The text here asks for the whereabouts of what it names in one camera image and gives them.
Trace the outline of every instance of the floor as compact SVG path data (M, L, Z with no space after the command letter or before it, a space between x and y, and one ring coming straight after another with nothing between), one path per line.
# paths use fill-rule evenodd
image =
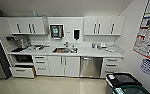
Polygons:
M106 94L104 79L37 76L0 80L0 94Z

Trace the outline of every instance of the upper cabinet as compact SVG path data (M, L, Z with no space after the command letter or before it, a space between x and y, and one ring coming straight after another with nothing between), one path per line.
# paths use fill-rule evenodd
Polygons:
M48 34L46 17L7 18L12 34Z
M100 16L84 18L84 35L121 35L123 16Z

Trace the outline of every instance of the white countertop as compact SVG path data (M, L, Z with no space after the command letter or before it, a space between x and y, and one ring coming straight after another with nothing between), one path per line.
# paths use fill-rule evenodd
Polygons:
M88 56L88 57L124 57L119 52L109 52L105 50L93 49L91 47L78 47L77 53L52 53L56 47L45 47L42 50L35 51L25 49L21 52L8 52L16 55L55 55L55 56Z

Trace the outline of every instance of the dishwasher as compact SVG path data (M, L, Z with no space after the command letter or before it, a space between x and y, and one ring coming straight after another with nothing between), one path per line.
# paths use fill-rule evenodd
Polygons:
M102 57L81 57L80 77L100 78L102 63Z

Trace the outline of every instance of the drawer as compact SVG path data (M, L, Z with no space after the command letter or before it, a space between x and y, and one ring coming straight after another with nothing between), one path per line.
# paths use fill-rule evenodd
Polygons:
M48 75L50 76L49 67L35 66L37 75Z
M107 74L117 73L117 72L119 72L119 69L115 69L115 68L106 68L106 69L103 69L101 71L100 78L105 78Z
M10 67L10 71L13 77L34 78L35 74L34 67L33 68Z
M42 60L42 59L47 60L48 56L32 56L32 58L33 60Z
M120 63L121 60L121 58L103 58L104 63Z
M48 60L34 60L35 65L49 66Z
M120 67L121 67L121 63L109 63L109 62L103 63L103 68L116 68L116 69L119 69Z

